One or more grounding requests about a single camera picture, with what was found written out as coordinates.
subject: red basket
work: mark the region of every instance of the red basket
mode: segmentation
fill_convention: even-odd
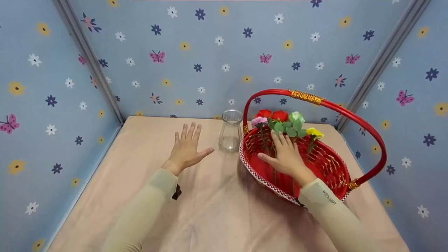
[[[259,96],[264,95],[282,95],[290,96],[295,99],[304,100],[316,105],[321,105],[332,109],[347,118],[353,120],[361,127],[366,129],[379,143],[381,148],[381,158],[375,167],[367,172],[360,178],[351,179],[347,165],[342,158],[329,146],[320,141],[315,142],[315,146],[311,150],[310,154],[307,154],[308,144],[310,137],[298,138],[296,140],[299,147],[299,153],[305,165],[316,174],[316,176],[324,181],[333,193],[340,199],[345,200],[350,191],[358,188],[361,184],[377,175],[386,164],[387,154],[384,146],[383,139],[378,132],[366,121],[360,118],[358,115],[346,110],[345,108],[327,101],[321,97],[303,93],[300,91],[290,91],[284,89],[267,89],[260,91],[252,95],[246,103],[243,113],[243,131],[244,138],[240,144],[240,158],[244,163],[250,174],[263,186],[267,187],[270,191],[277,194],[279,197],[284,198],[296,205],[304,206],[298,200],[300,187],[293,180],[292,177],[276,172],[271,166],[258,159],[257,154],[262,152],[259,129],[249,130],[247,124],[247,113],[249,111],[249,105],[251,101]],[[272,144],[272,139],[267,128],[263,132],[265,139],[267,139],[268,145]]]

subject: blue wallpaper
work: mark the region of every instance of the blue wallpaper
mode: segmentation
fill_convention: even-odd
[[[0,3],[0,251],[49,244],[118,129],[51,1]]]
[[[408,2],[71,1],[125,116],[198,118],[276,87],[346,105]],[[283,96],[262,108],[337,116]]]
[[[381,134],[387,167],[371,184],[411,251],[446,251],[448,2],[432,0],[357,114]],[[344,136],[366,172],[379,160],[355,123]]]

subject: gold wrapping on handle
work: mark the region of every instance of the gold wrapping on handle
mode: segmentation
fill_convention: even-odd
[[[320,105],[320,103],[322,102],[322,100],[325,100],[324,98],[321,98],[319,96],[315,96],[312,94],[308,94],[308,93],[304,93],[304,92],[300,92],[297,90],[293,90],[291,91],[291,95],[289,95],[292,98],[295,99],[299,99],[299,100],[304,100],[310,103],[314,103],[316,105]]]

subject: right hand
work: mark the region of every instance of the right hand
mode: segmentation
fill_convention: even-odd
[[[274,169],[281,173],[293,177],[300,187],[314,181],[317,177],[314,173],[305,166],[302,157],[299,154],[297,143],[292,143],[289,136],[286,138],[282,133],[279,137],[275,131],[271,131],[272,140],[277,149],[277,158],[270,157],[264,153],[258,153],[258,157],[270,164]]]

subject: sleeve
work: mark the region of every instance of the sleeve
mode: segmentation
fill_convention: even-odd
[[[339,252],[379,252],[361,222],[319,178],[300,190],[299,200]]]
[[[140,252],[161,208],[176,191],[177,177],[159,169],[128,203],[101,252]]]

